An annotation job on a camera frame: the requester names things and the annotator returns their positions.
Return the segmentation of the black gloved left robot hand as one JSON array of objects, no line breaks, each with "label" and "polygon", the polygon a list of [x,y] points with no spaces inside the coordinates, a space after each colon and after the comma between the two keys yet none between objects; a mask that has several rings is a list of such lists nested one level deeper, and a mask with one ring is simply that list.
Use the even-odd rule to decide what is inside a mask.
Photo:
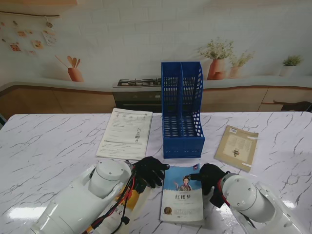
[{"label": "black gloved left robot hand", "polygon": [[147,182],[151,188],[161,187],[165,178],[164,171],[170,168],[169,164],[163,164],[158,159],[149,156],[133,164],[136,175]]}]

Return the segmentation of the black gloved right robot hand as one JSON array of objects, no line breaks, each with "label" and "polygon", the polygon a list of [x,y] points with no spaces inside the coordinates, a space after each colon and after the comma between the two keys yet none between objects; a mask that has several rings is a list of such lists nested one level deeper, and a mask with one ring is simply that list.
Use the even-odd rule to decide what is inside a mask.
[{"label": "black gloved right robot hand", "polygon": [[217,183],[227,173],[222,171],[218,166],[210,163],[204,164],[197,174],[189,174],[190,180],[200,181],[202,192],[204,195],[208,195],[212,187],[217,186]]}]

